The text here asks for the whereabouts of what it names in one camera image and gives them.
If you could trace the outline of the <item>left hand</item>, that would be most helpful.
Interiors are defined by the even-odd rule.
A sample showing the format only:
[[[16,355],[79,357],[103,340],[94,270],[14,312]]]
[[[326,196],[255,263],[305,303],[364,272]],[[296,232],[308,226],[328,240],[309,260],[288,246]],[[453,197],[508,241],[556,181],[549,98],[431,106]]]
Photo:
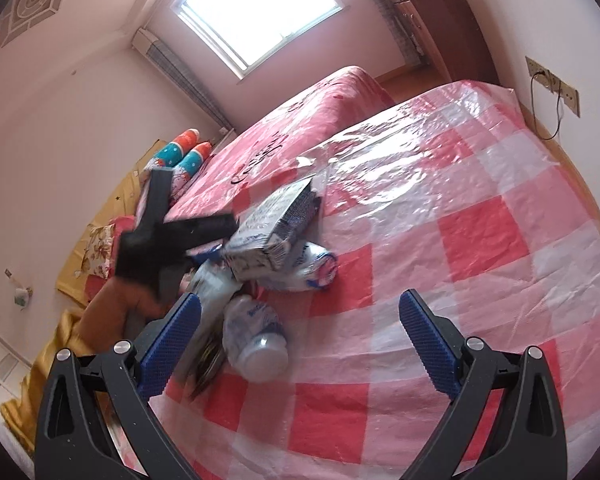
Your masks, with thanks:
[[[172,306],[158,301],[148,287],[115,276],[88,304],[74,332],[88,348],[104,352],[122,339],[130,313],[153,321],[163,318]]]

